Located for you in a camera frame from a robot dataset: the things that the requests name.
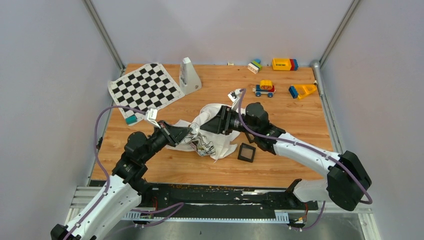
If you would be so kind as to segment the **small round brooch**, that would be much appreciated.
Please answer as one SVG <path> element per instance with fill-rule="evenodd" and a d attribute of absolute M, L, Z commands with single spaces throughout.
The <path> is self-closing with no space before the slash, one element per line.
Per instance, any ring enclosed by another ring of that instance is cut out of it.
<path fill-rule="evenodd" d="M 189 127 L 191 128 L 191 131 L 192 132 L 197 132 L 200 129 L 200 126 L 197 123 L 195 123 L 195 122 L 191 123 L 189 125 Z"/>

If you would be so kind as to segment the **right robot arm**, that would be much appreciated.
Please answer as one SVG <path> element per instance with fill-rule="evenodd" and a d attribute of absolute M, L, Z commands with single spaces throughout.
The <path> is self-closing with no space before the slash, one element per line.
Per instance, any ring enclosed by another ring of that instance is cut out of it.
<path fill-rule="evenodd" d="M 346 211 L 353 211 L 359 203 L 373 202 L 367 192 L 372 180 L 355 153 L 323 150 L 297 139 L 272 124 L 259 102 L 248 104 L 245 113 L 223 105 L 200 129 L 213 134 L 229 135 L 237 131 L 253 135 L 251 141 L 261 150 L 292 159 L 325 177 L 321 199 L 330 199 Z"/>

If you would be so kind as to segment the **black square frame lid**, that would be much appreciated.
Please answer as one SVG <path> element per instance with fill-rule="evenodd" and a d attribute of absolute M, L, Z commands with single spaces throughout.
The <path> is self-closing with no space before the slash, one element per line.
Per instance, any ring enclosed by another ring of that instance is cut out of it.
<path fill-rule="evenodd" d="M 256 136 L 255 135 L 248 133 L 248 132 L 245 132 L 245 136 L 246 136 L 246 138 L 247 138 L 247 140 L 250 144 L 253 144 L 253 143 L 256 142 Z"/>

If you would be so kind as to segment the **white printed garment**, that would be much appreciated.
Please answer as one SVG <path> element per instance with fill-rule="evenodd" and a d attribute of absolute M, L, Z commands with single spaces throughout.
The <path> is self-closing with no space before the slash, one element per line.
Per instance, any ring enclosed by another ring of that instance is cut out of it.
<path fill-rule="evenodd" d="M 221 103 L 210 103 L 205 105 L 191 122 L 180 119 L 175 127 L 199 127 L 211 120 L 220 110 Z M 196 136 L 187 136 L 176 147 L 166 146 L 167 149 L 183 152 L 196 152 L 199 156 L 209 156 L 215 161 L 222 159 L 233 153 L 237 149 L 237 144 L 232 144 L 241 133 L 233 131 L 229 135 L 215 134 L 205 130 L 199 130 Z"/>

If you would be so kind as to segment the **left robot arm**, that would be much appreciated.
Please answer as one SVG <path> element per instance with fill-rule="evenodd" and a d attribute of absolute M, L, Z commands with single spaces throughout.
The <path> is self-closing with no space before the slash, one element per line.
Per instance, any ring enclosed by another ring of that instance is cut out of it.
<path fill-rule="evenodd" d="M 165 146 L 181 143 L 191 127 L 179 127 L 161 120 L 151 135 L 136 131 L 128 136 L 120 160 L 101 190 L 66 225 L 57 224 L 50 232 L 53 240 L 102 240 L 125 214 L 153 201 L 150 184 L 143 179 L 146 163 Z"/>

